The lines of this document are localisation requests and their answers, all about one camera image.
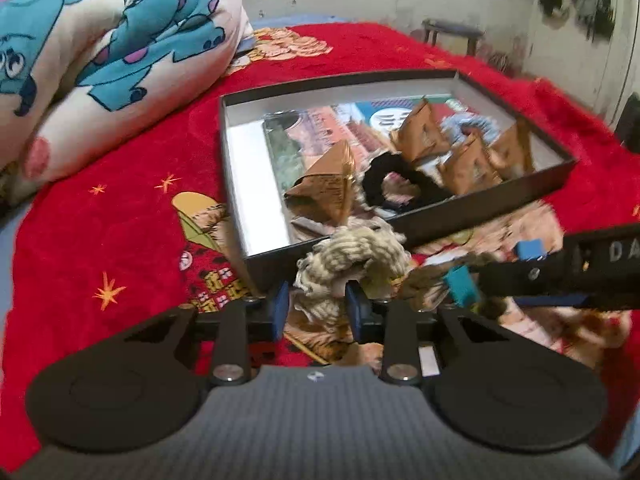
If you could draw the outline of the beige knitted scrunchie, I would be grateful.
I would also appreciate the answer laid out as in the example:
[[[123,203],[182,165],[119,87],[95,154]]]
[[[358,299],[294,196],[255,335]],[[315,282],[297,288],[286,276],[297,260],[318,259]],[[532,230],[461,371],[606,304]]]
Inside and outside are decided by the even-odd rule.
[[[345,287],[356,281],[371,298],[395,295],[412,268],[405,235],[383,220],[350,220],[297,261],[285,330],[309,339],[341,338],[348,324]]]

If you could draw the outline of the black scrunchie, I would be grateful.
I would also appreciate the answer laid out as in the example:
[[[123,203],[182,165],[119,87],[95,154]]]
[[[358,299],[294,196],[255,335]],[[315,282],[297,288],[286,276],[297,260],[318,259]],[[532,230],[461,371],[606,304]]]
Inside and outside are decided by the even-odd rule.
[[[452,194],[401,155],[384,152],[373,157],[360,180],[363,203],[369,208],[408,212],[449,200]]]

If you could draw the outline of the brown pyramid snack packet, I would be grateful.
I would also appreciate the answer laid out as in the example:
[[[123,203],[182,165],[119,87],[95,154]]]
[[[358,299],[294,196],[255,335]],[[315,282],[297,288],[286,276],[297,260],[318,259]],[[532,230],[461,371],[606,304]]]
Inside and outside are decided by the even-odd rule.
[[[402,125],[393,130],[390,140],[407,162],[417,162],[428,156],[449,152],[451,144],[436,117],[432,104],[422,98]]]

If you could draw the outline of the blue knitted scrunchie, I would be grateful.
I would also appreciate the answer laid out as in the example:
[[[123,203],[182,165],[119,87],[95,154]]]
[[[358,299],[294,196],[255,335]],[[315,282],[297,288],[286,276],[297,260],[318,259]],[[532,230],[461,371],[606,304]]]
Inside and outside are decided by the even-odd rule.
[[[440,130],[451,146],[462,143],[474,130],[480,133],[480,137],[487,144],[495,142],[501,134],[498,122],[494,118],[469,112],[445,117],[440,122]]]

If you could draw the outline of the brown braided scrunchie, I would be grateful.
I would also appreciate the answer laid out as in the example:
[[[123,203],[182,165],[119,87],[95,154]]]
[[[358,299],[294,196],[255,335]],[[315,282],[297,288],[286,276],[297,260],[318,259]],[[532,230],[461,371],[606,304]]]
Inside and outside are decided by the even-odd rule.
[[[458,266],[467,266],[472,276],[480,272],[480,267],[498,262],[498,258],[489,252],[469,252],[459,258],[420,266],[409,272],[399,285],[396,297],[408,301],[413,310],[432,312],[440,306],[454,305],[449,287],[445,282],[448,271]]]

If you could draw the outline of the red plush bed blanket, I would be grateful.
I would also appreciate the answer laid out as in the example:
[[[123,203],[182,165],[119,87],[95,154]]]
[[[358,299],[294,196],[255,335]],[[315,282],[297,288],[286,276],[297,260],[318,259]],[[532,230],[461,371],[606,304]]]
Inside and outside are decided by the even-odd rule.
[[[262,30],[303,55],[254,54],[195,102],[73,176],[41,190],[11,234],[11,295],[3,315],[1,466],[14,471],[40,448],[24,408],[43,367],[177,304],[203,311],[244,294],[227,248],[187,240],[177,205],[191,192],[223,203],[219,105],[225,94],[320,76],[452,68],[484,84],[544,128],[577,159],[546,198],[567,233],[639,218],[639,159],[604,123],[544,80],[515,80],[472,58],[372,24]]]

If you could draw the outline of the black shallow cardboard box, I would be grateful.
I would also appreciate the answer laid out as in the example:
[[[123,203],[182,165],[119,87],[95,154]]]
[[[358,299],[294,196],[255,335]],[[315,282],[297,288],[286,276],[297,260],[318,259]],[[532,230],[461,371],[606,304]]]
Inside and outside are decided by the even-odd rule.
[[[575,159],[456,70],[322,77],[221,101],[224,178],[250,284],[292,280],[315,244],[381,219],[414,247],[544,196]]]

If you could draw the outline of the Chinese history textbook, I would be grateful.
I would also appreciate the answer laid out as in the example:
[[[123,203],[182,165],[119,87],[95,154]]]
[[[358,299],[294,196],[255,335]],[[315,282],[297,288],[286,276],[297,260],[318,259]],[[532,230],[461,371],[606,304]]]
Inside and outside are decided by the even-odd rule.
[[[292,188],[294,183],[303,177],[306,170],[335,143],[346,140],[356,160],[355,195],[349,217],[363,216],[375,209],[390,216],[398,214],[387,209],[369,208],[363,203],[360,188],[361,175],[363,170],[368,168],[370,160],[378,154],[391,152],[400,155],[390,140],[390,134],[402,125],[422,98],[432,104],[436,122],[439,125],[445,117],[457,113],[469,112],[481,115],[450,94],[323,105],[266,115],[262,120],[262,131],[267,141],[272,169],[284,206],[286,207],[284,193]],[[446,188],[437,166],[448,158],[451,148],[446,154],[428,156],[408,164]],[[289,210],[288,213],[297,221],[317,222],[296,216]]]

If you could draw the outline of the blue padded stool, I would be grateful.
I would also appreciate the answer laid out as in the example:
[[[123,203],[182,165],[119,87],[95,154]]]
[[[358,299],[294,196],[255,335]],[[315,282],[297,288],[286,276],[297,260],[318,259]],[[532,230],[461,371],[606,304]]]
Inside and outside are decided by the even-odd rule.
[[[477,27],[445,20],[426,18],[422,22],[424,40],[435,47],[439,35],[453,36],[466,40],[466,55],[475,56],[477,46],[484,37],[484,32]]]

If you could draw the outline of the cartoon monster print duvet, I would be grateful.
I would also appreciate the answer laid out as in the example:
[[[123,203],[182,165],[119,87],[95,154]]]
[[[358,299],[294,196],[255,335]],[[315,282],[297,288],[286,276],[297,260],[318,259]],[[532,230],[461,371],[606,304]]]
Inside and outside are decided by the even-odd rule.
[[[196,99],[253,29],[242,0],[1,0],[1,201]]]

